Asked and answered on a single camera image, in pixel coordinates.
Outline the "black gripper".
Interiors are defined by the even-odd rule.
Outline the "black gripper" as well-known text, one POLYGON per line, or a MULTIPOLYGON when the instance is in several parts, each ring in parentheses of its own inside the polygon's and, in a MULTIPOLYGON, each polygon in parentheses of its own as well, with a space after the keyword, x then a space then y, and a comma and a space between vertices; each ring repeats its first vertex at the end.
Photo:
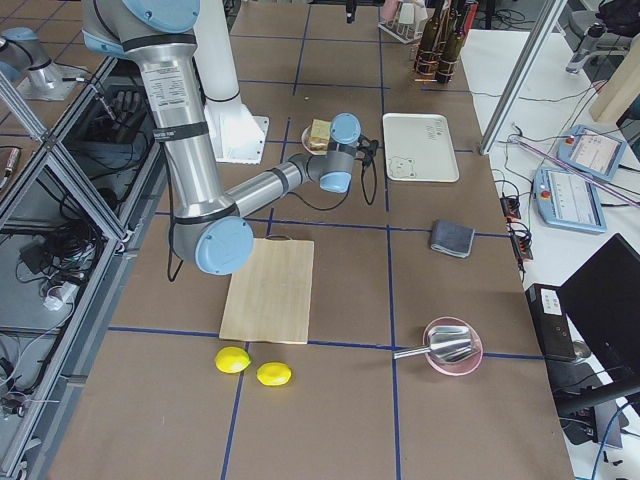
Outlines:
POLYGON ((356 11, 357 11, 357 0, 346 0, 345 13, 346 13, 346 21, 348 23, 353 23, 355 21, 356 11))
POLYGON ((378 140, 363 139, 360 142, 360 151, 365 156, 375 156, 377 154, 378 148, 379 148, 379 141, 378 140))

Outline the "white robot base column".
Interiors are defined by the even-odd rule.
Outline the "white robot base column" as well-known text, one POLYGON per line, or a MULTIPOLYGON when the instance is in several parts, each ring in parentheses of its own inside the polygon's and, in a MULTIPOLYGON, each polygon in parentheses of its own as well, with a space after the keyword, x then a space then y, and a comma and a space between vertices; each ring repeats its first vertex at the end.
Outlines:
POLYGON ((215 158, 222 163, 257 165, 262 159, 269 119, 253 115, 241 99, 221 0, 200 3, 194 32, 195 63, 215 158))

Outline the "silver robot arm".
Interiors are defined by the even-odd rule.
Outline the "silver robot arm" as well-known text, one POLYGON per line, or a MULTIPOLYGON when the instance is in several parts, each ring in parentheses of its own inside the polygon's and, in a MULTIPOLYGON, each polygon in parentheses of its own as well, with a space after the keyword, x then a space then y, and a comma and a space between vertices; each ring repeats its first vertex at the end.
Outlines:
MULTIPOLYGON (((124 58, 139 36, 176 36, 195 32, 207 12, 221 9, 226 17, 233 1, 93 1, 87 47, 124 58)), ((39 71, 52 63, 38 36, 28 28, 1 33, 1 70, 11 79, 20 72, 39 71)))
POLYGON ((227 275, 249 258, 254 236, 245 215, 316 182, 346 194, 356 161, 372 163, 378 143, 356 116, 330 123, 325 154, 298 154, 225 189, 218 154, 263 140, 241 101, 228 25, 220 1, 85 1, 83 35, 98 53, 134 62, 165 150, 167 176, 180 204, 168 231, 170 250, 201 271, 227 275))

